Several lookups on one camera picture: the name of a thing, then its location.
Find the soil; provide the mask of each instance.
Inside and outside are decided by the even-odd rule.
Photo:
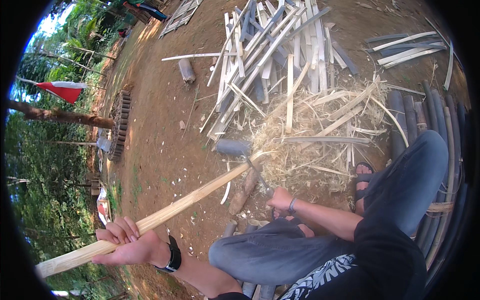
[[[397,1],[401,7],[402,17],[389,12],[380,12],[374,6],[367,9],[355,4],[355,0],[319,2],[319,9],[328,5],[332,10],[322,21],[334,22],[332,37],[343,47],[353,62],[358,66],[360,74],[349,76],[348,69],[336,74],[338,85],[350,87],[355,81],[372,80],[375,69],[373,59],[380,54],[371,55],[362,49],[368,48],[364,39],[394,33],[418,33],[431,31],[424,20],[427,16],[435,20],[435,16],[426,4],[417,1]],[[372,5],[374,1],[365,1]],[[196,81],[186,85],[180,75],[177,61],[162,62],[161,58],[175,55],[219,52],[225,41],[224,13],[231,12],[235,6],[242,8],[246,0],[212,0],[204,1],[195,12],[189,23],[180,26],[177,31],[168,33],[158,40],[161,25],[152,19],[150,24],[138,23],[129,40],[124,43],[118,54],[106,82],[107,91],[101,91],[102,103],[99,112],[106,116],[110,112],[113,99],[126,84],[131,87],[132,106],[129,115],[129,127],[125,150],[120,161],[108,162],[104,166],[103,182],[110,185],[121,185],[122,195],[118,216],[131,216],[140,220],[156,212],[183,195],[199,188],[220,174],[226,172],[226,163],[222,159],[228,157],[211,152],[211,144],[205,146],[208,138],[207,129],[199,133],[203,125],[202,115],[208,116],[216,97],[209,97],[196,102],[192,109],[196,88],[198,99],[218,91],[219,76],[210,87],[206,86],[213,65],[212,58],[190,59],[196,74]],[[385,5],[393,9],[389,0],[376,0],[383,10]],[[164,13],[173,13],[178,6],[171,2]],[[434,63],[438,68],[433,73]],[[413,90],[422,91],[421,81],[432,80],[432,88],[443,93],[442,84],[448,65],[448,52],[439,51],[432,55],[402,63],[391,69],[381,71],[382,80]],[[449,93],[468,106],[466,81],[461,69],[455,61]],[[180,129],[179,122],[188,123],[186,131]],[[241,133],[230,129],[229,136],[241,136]],[[377,170],[384,168],[390,157],[388,133],[381,137],[379,147],[367,151],[368,158],[373,161]],[[231,199],[236,186],[241,182],[238,178],[232,182],[229,196]],[[199,260],[208,260],[209,246],[222,234],[229,218],[239,221],[242,231],[246,220],[231,216],[227,205],[219,202],[225,192],[225,186],[200,202],[172,218],[156,229],[165,235],[166,228],[177,238],[184,251],[189,247],[193,256]],[[270,220],[270,212],[265,209],[266,199],[256,189],[243,211],[247,218]],[[318,204],[349,210],[350,195],[345,193],[328,194],[322,190],[300,188],[297,197],[316,199]],[[173,277],[157,273],[150,265],[126,266],[132,283],[132,290],[143,299],[202,299],[203,296],[188,284],[177,282]]]

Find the foot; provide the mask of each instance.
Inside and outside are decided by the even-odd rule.
[[[274,220],[278,219],[279,216],[280,216],[280,212],[275,209],[273,211]],[[291,221],[293,220],[294,216],[285,216],[284,218],[287,221]],[[315,233],[313,232],[313,230],[308,228],[307,225],[301,223],[301,224],[298,224],[297,227],[300,228],[301,231],[303,231],[303,234],[305,234],[306,238],[313,238],[315,236]]]
[[[372,171],[364,166],[364,165],[357,165],[357,169],[355,170],[357,174],[371,174]],[[368,187],[368,182],[359,182],[357,183],[357,191],[360,190],[365,190]],[[363,209],[363,198],[358,199],[357,202],[355,203],[355,213],[357,215],[363,215],[364,209]]]

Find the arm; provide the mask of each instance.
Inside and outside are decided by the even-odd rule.
[[[267,205],[274,206],[279,211],[287,211],[292,199],[293,196],[287,190],[278,187],[275,189],[273,198],[267,202]],[[293,209],[298,216],[309,219],[331,231],[339,238],[349,241],[353,241],[355,228],[363,219],[363,217],[351,212],[311,204],[300,199],[295,201]]]
[[[117,222],[117,219],[124,219],[128,222],[122,223],[120,221],[121,226],[118,227],[121,228],[115,226],[114,223],[107,223],[107,229],[97,230],[99,240],[108,240],[118,244],[117,241],[125,240],[124,236],[128,236],[128,233],[124,233],[129,230],[138,235],[138,228],[135,222],[130,221],[130,218],[117,217],[115,222]],[[170,260],[168,244],[162,241],[153,230],[146,232],[138,239],[132,236],[125,241],[126,243],[119,246],[115,252],[97,255],[93,257],[92,262],[107,265],[150,263],[163,268]],[[171,274],[190,283],[208,298],[216,298],[218,295],[228,292],[241,293],[238,282],[227,273],[206,262],[188,256],[185,251],[182,251],[181,259],[180,268]]]
[[[126,8],[128,8],[129,10],[134,10],[136,12],[140,12],[140,10],[138,8],[136,8],[135,6],[133,5],[130,5],[127,1],[125,1],[123,3],[123,6],[125,6]]]

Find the flag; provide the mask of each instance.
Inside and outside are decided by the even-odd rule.
[[[40,82],[36,85],[72,104],[75,103],[82,89],[87,88],[87,85],[84,83],[78,84],[69,81]]]

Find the leg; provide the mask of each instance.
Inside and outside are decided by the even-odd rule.
[[[389,219],[410,236],[437,194],[447,164],[444,140],[432,130],[425,131],[372,178],[363,216]]]
[[[163,22],[167,18],[167,16],[164,15],[162,12],[159,12],[156,8],[146,5],[145,3],[140,4],[138,8],[142,11],[149,13],[152,17],[156,18],[161,22]]]
[[[278,219],[252,233],[216,241],[208,259],[241,281],[282,285],[294,283],[332,257],[349,254],[350,247],[332,235],[306,238],[296,225]]]

